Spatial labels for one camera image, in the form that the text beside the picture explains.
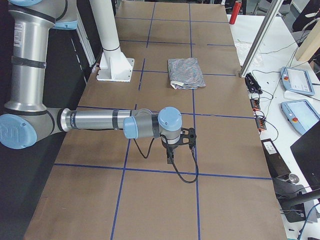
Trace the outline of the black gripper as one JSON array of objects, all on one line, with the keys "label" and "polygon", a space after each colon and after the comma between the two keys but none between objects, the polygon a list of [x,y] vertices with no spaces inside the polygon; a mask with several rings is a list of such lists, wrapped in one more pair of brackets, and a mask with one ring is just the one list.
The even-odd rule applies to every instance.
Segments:
[{"label": "black gripper", "polygon": [[193,127],[191,128],[181,128],[178,140],[174,143],[169,143],[169,140],[161,136],[162,145],[166,148],[167,163],[174,163],[175,149],[179,146],[188,145],[189,149],[193,149],[196,146],[196,131]]}]

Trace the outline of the black monitor arm base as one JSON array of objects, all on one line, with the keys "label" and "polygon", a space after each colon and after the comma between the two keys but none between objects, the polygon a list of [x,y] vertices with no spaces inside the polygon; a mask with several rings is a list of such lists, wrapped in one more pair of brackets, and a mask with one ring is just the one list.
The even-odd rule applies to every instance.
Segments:
[{"label": "black monitor arm base", "polygon": [[320,186],[312,185],[307,188],[301,184],[293,184],[279,178],[273,178],[273,186],[276,198],[280,204],[281,211],[290,223],[309,221],[316,223],[318,217],[314,200],[320,198]]}]

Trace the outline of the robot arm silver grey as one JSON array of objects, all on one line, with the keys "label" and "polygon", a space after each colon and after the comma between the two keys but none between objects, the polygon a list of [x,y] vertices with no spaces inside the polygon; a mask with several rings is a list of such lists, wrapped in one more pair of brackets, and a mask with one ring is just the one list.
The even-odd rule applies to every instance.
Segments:
[{"label": "robot arm silver grey", "polygon": [[[14,19],[8,3],[0,2],[0,104],[10,96],[11,54]],[[80,49],[74,31],[49,32],[48,69],[44,83],[44,103],[54,108],[75,109],[85,90],[84,75],[73,48]],[[74,130],[56,133],[31,147],[11,149],[0,146],[0,169],[36,169],[63,164],[119,167],[124,163],[128,140],[120,131]]]}]

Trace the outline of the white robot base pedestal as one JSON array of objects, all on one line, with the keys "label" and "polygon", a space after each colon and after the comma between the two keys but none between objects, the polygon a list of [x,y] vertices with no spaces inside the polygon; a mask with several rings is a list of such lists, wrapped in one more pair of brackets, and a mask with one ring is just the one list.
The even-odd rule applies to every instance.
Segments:
[{"label": "white robot base pedestal", "polygon": [[90,6],[102,46],[97,80],[130,82],[135,60],[121,50],[112,2],[91,0]]}]

